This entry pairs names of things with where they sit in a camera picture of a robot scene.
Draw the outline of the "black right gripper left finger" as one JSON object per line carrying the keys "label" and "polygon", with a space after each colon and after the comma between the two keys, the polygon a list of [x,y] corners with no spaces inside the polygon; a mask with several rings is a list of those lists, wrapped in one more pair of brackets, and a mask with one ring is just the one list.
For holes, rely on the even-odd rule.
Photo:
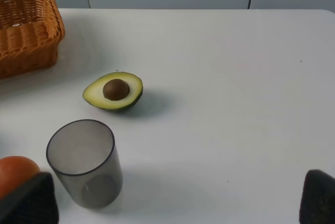
{"label": "black right gripper left finger", "polygon": [[53,177],[40,172],[1,199],[1,223],[58,223]]}

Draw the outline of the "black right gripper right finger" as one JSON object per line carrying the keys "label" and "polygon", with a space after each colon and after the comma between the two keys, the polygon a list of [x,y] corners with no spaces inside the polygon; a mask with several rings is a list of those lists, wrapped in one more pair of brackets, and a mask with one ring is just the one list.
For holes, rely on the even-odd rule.
{"label": "black right gripper right finger", "polygon": [[334,223],[334,177],[322,170],[308,171],[301,198],[300,223]]}

